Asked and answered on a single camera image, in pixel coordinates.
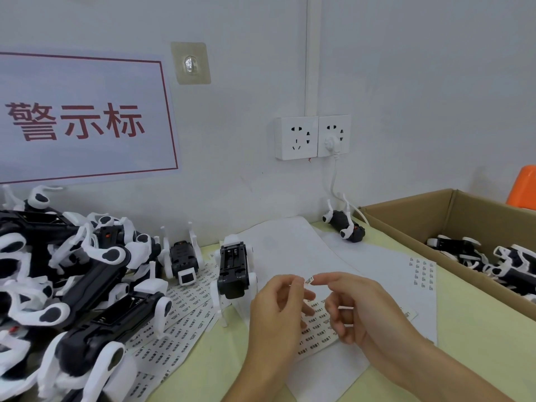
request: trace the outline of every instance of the table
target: table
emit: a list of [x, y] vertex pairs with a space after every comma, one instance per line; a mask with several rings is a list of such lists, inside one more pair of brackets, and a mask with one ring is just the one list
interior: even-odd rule
[[[325, 223], [313, 223], [332, 230]], [[370, 226], [364, 242], [417, 255]], [[203, 256], [219, 246], [204, 247]], [[536, 400], [536, 322], [500, 303], [450, 272], [438, 268], [437, 333], [439, 348], [498, 387], [515, 401]], [[150, 396], [149, 402], [220, 401], [245, 358], [248, 329], [233, 307], [224, 311], [227, 328], [218, 323], [203, 334], [186, 361]], [[339, 399], [416, 401], [374, 367]], [[295, 401], [284, 386], [276, 402]]]

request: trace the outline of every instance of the power cord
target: power cord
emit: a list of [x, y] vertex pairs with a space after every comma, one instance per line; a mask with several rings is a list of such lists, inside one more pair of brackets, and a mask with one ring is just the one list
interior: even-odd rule
[[[342, 197], [339, 197], [335, 191], [334, 191], [334, 186], [335, 186], [335, 180], [337, 179], [337, 160], [339, 159], [339, 155], [340, 155], [340, 150], [341, 150], [341, 144], [340, 144], [340, 140], [335, 137], [334, 135], [331, 135], [329, 136], [328, 138], [326, 138], [325, 142], [325, 147], [327, 150], [330, 150], [332, 152], [332, 156], [333, 156], [333, 159], [334, 159], [334, 166], [333, 166], [333, 176], [331, 178], [331, 187], [330, 187], [330, 193], [333, 197], [335, 197], [336, 199], [339, 199], [340, 201], [342, 202], [346, 202], [348, 203], [348, 201], [346, 200], [346, 196], [345, 194], [343, 193], [343, 196]], [[350, 205], [350, 207], [352, 209], [354, 209], [356, 212], [358, 212], [359, 216], [361, 216], [361, 218], [363, 219], [363, 221], [370, 226], [370, 223], [368, 222], [367, 218], [365, 217], [365, 215], [361, 212], [361, 210], [359, 210], [357, 207], [355, 207], [353, 204], [351, 203], [348, 203]]]

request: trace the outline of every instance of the wall socket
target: wall socket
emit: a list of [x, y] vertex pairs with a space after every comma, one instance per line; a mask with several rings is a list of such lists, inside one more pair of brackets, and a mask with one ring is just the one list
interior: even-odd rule
[[276, 158], [312, 158], [318, 150], [318, 117], [276, 118]]
[[341, 144], [341, 154], [350, 152], [350, 129], [352, 127], [352, 116], [318, 117], [318, 156], [330, 156], [332, 152], [325, 147], [325, 140], [333, 135], [338, 138]]

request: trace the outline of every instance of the red border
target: red border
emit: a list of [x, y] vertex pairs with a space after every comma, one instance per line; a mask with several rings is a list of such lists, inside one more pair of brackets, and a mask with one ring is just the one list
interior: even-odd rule
[[91, 57], [91, 56], [50, 55], [50, 54], [44, 54], [44, 53], [19, 53], [19, 52], [1, 52], [1, 51], [0, 51], [0, 55], [36, 56], [36, 57], [63, 58], [63, 59], [111, 60], [111, 61], [119, 61], [119, 62], [138, 62], [138, 63], [158, 63], [158, 65], [160, 66], [160, 74], [162, 75], [162, 87], [164, 89], [164, 99], [166, 100], [166, 109], [167, 109], [167, 112], [168, 112], [169, 132], [171, 134], [171, 143], [173, 145], [173, 155], [175, 156], [175, 168], [132, 170], [132, 171], [127, 171], [127, 172], [111, 172], [111, 173], [108, 173], [108, 174], [63, 176], [63, 177], [57, 177], [57, 178], [29, 179], [29, 180], [24, 180], [24, 181], [10, 181], [10, 182], [0, 182], [0, 183], [3, 184], [3, 183], [24, 183], [24, 182], [56, 181], [56, 180], [61, 180], [61, 179], [74, 179], [74, 178], [84, 178], [84, 177], [93, 177], [93, 176], [139, 174], [139, 173], [144, 173], [144, 172], [158, 172], [158, 171], [161, 171], [161, 170], [175, 170], [175, 169], [178, 169], [177, 152], [176, 152], [176, 149], [175, 149], [175, 139], [173, 138], [173, 127], [171, 126], [171, 114], [169, 112], [169, 103], [168, 103], [167, 93], [166, 93], [166, 82], [164, 80], [164, 69], [162, 67], [162, 62], [160, 60], [97, 58], [97, 57]]

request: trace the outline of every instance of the hand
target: hand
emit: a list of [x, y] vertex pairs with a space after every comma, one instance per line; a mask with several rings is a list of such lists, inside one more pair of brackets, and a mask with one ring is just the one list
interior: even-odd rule
[[[327, 285], [331, 326], [346, 344], [357, 344], [370, 363], [409, 390], [408, 373], [419, 350], [431, 343], [412, 326], [394, 299], [376, 281], [344, 272], [321, 273], [312, 285]], [[340, 306], [353, 309], [339, 309]]]
[[251, 302], [249, 344], [244, 365], [223, 401], [271, 400], [285, 383], [307, 325], [301, 312], [315, 311], [304, 303], [315, 293], [295, 275], [273, 277]]

